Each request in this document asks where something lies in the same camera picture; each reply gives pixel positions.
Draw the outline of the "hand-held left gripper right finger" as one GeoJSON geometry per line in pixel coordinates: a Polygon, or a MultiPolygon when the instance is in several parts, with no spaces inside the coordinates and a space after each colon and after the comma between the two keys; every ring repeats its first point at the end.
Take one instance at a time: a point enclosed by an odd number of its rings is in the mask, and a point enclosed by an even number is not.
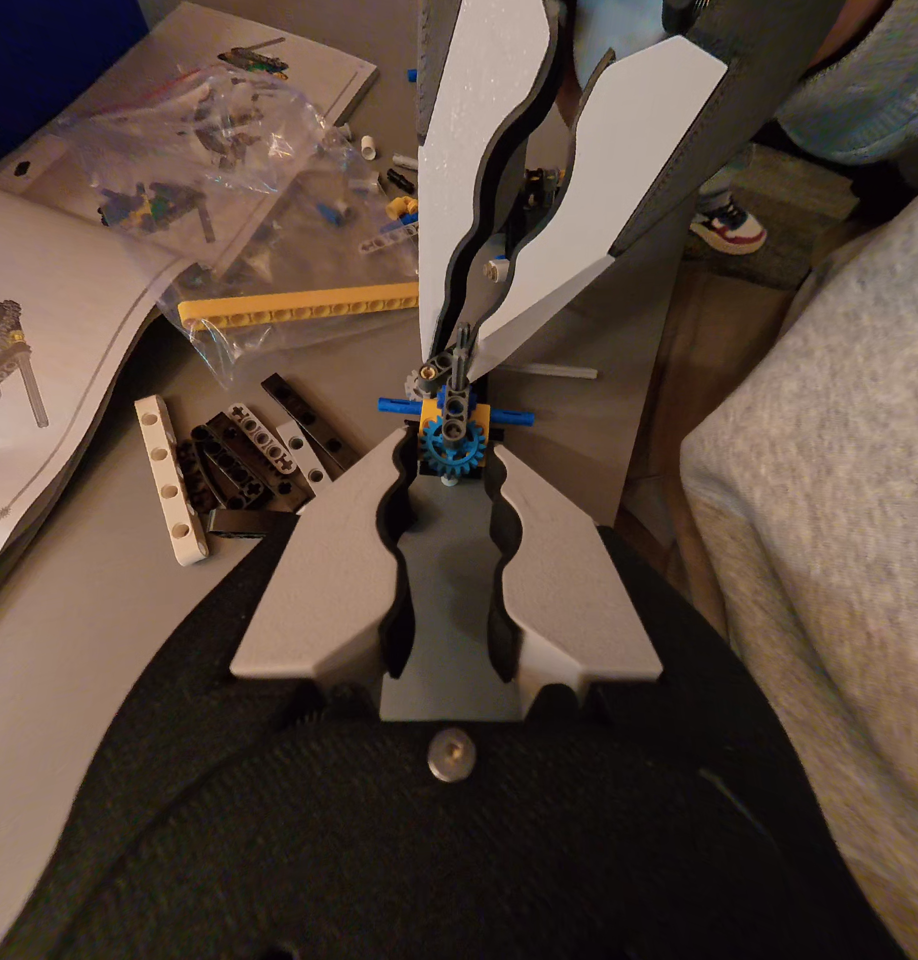
{"type": "Polygon", "coordinates": [[[561,686],[654,683],[664,667],[597,523],[505,444],[489,453],[489,536],[499,551],[489,660],[520,702],[561,686]]]}

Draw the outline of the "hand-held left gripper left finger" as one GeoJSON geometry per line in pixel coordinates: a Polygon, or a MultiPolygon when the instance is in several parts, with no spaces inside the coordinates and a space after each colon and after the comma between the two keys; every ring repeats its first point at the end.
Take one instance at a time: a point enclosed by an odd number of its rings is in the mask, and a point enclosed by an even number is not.
{"type": "Polygon", "coordinates": [[[399,427],[297,522],[231,663],[254,680],[400,678],[416,618],[399,546],[415,522],[418,431],[399,427]]]}

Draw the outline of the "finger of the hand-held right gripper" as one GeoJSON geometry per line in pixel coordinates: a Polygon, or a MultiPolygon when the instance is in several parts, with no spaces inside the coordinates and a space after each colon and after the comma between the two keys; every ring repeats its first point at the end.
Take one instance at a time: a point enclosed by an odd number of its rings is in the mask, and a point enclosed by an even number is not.
{"type": "Polygon", "coordinates": [[[505,293],[477,325],[472,379],[504,363],[614,264],[611,246],[726,71],[681,35],[603,58],[575,119],[556,201],[515,248],[505,293]]]}
{"type": "Polygon", "coordinates": [[[509,162],[552,107],[567,52],[562,2],[421,2],[418,16],[418,331],[451,341],[473,261],[492,235],[509,162]]]}

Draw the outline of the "lego assembly with blue gear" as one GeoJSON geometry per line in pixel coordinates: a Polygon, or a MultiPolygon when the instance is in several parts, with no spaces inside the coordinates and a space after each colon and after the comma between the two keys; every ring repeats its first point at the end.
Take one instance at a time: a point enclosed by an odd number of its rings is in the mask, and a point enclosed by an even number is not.
{"type": "Polygon", "coordinates": [[[532,427],[535,414],[510,411],[478,399],[471,375],[476,338],[459,323],[453,344],[426,361],[407,381],[408,397],[381,397],[380,413],[417,427],[417,464],[446,487],[481,477],[493,428],[532,427]]]}

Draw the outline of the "clear plastic bag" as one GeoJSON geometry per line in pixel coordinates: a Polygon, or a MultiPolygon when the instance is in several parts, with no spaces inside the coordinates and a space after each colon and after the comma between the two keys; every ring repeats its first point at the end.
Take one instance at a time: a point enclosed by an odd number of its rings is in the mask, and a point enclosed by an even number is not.
{"type": "Polygon", "coordinates": [[[77,110],[55,132],[103,224],[136,265],[177,267],[162,314],[226,383],[263,354],[371,330],[410,309],[189,332],[183,302],[419,282],[413,256],[363,256],[337,127],[277,78],[200,68],[133,102],[77,110]]]}

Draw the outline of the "person's right forearm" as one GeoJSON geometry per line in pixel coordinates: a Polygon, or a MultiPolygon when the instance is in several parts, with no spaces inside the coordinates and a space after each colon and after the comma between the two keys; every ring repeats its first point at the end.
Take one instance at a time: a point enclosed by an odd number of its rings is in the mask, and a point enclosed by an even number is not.
{"type": "Polygon", "coordinates": [[[801,81],[776,110],[813,157],[861,165],[918,140],[918,1],[893,2],[857,45],[801,81]]]}

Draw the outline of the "scattered small lego pieces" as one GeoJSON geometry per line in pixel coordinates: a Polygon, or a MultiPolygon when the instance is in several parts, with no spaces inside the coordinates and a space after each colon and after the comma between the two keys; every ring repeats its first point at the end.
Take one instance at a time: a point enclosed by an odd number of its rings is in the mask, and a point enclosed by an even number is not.
{"type": "Polygon", "coordinates": [[[417,160],[398,152],[386,155],[381,139],[367,129],[345,123],[337,133],[344,198],[359,253],[371,259],[412,258],[420,227],[417,160]]]}

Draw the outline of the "pile of black lego beams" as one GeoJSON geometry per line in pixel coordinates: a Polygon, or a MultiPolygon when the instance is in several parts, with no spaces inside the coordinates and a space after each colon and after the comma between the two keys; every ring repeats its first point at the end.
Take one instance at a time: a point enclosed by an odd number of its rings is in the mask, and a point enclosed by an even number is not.
{"type": "Polygon", "coordinates": [[[274,418],[234,401],[192,427],[177,448],[180,475],[207,534],[257,541],[299,517],[360,460],[333,423],[292,382],[261,382],[274,418]]]}

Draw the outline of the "white lego beam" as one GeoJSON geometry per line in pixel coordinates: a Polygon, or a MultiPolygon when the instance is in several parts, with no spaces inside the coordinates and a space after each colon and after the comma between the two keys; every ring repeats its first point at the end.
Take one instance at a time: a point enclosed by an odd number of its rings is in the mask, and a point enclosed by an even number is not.
{"type": "Polygon", "coordinates": [[[177,563],[192,567],[210,554],[193,510],[177,457],[177,439],[165,401],[158,394],[134,402],[143,446],[177,563]]]}

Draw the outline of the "long yellow lego beam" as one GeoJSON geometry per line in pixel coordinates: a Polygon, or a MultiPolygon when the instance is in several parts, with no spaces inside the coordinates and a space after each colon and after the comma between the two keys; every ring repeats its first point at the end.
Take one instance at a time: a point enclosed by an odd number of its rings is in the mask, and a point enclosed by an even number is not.
{"type": "Polygon", "coordinates": [[[359,316],[416,308],[417,281],[368,286],[255,294],[184,301],[177,306],[180,324],[189,332],[359,316]]]}

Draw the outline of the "lego instruction booklet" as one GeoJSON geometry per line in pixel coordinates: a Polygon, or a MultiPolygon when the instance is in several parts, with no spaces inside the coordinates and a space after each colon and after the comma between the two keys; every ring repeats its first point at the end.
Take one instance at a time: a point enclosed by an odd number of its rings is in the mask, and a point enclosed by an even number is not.
{"type": "MultiPolygon", "coordinates": [[[[329,121],[349,119],[379,66],[296,32],[180,2],[68,102],[96,109],[148,93],[235,45],[284,37],[288,84],[329,121]]],[[[0,161],[0,304],[32,341],[39,426],[20,370],[0,381],[0,585],[38,533],[104,416],[123,364],[164,289],[172,255],[147,280],[100,224],[98,201],[45,121],[0,161]]]]}

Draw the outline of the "white blue sneaker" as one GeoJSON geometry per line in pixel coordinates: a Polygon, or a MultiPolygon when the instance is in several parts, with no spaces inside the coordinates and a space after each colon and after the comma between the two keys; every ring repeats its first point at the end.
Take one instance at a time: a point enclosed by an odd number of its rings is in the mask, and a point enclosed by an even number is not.
{"type": "Polygon", "coordinates": [[[768,238],[765,226],[730,192],[700,198],[689,229],[713,251],[730,257],[751,256],[768,238]]]}

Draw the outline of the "blue plastic bin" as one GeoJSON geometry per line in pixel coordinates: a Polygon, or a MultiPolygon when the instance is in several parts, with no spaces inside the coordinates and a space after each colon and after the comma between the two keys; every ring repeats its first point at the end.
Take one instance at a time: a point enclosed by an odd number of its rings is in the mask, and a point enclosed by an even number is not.
{"type": "Polygon", "coordinates": [[[0,1],[0,161],[148,31],[136,1],[0,1]]]}

